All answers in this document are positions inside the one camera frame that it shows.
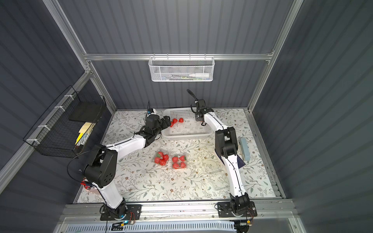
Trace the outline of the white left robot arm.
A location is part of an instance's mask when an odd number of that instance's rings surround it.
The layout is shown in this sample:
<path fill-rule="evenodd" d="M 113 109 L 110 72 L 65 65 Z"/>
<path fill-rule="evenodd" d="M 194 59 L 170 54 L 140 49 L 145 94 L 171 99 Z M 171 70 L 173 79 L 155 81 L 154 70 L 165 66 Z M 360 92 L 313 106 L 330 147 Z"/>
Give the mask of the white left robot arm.
<path fill-rule="evenodd" d="M 151 145 L 171 124 L 169 116 L 160 117 L 152 113 L 145 118 L 145 125 L 132 137 L 106 146 L 99 145 L 93 150 L 92 159 L 83 169 L 83 174 L 88 183 L 99 190 L 109 209 L 116 210 L 125 205 L 114 182 L 118 161 Z"/>

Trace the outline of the clear plastic clamshell container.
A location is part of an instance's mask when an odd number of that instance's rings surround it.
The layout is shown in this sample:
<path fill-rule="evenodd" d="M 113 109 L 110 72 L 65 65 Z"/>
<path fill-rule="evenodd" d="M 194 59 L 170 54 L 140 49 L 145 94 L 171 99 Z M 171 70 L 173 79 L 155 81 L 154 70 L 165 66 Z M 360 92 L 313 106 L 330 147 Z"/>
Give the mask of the clear plastic clamshell container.
<path fill-rule="evenodd" d="M 186 154 L 177 154 L 173 155 L 172 159 L 172 169 L 186 169 L 187 168 L 187 155 Z"/>

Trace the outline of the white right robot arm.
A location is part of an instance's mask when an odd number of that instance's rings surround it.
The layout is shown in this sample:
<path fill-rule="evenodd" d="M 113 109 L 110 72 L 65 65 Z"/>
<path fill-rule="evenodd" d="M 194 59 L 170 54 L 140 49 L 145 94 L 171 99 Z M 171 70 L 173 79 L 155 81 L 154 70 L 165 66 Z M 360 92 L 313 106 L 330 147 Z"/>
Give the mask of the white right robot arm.
<path fill-rule="evenodd" d="M 206 106 L 202 99 L 195 99 L 195 108 L 191 108 L 196 121 L 202 125 L 208 125 L 215 132 L 215 153 L 225 165 L 230 184 L 230 199 L 232 207 L 241 208 L 249 204 L 250 198 L 243 186 L 240 175 L 240 157 L 238 156 L 238 140 L 234 127 L 225 125 L 214 113 L 214 110 Z"/>

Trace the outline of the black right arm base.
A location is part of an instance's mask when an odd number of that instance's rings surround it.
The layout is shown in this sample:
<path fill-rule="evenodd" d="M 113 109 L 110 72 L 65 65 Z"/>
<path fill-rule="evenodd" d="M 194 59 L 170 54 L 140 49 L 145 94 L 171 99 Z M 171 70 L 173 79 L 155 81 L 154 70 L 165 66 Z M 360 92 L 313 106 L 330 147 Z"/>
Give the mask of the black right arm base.
<path fill-rule="evenodd" d="M 255 203 L 249 201 L 245 204 L 233 204 L 233 201 L 230 202 L 218 202 L 214 205 L 214 208 L 217 210 L 219 217 L 244 217 L 244 218 L 253 218 L 257 217 L 257 211 Z"/>

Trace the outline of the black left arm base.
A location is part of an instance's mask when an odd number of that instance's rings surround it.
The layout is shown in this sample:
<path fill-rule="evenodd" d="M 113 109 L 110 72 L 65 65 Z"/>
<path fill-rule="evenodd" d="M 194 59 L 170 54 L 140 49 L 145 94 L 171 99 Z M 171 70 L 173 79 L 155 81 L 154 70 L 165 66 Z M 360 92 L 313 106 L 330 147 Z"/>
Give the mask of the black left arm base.
<path fill-rule="evenodd" d="M 142 212 L 142 205 L 139 204 L 120 204 L 118 208 L 112 209 L 103 204 L 100 208 L 101 221 L 121 221 L 121 220 L 139 220 Z"/>

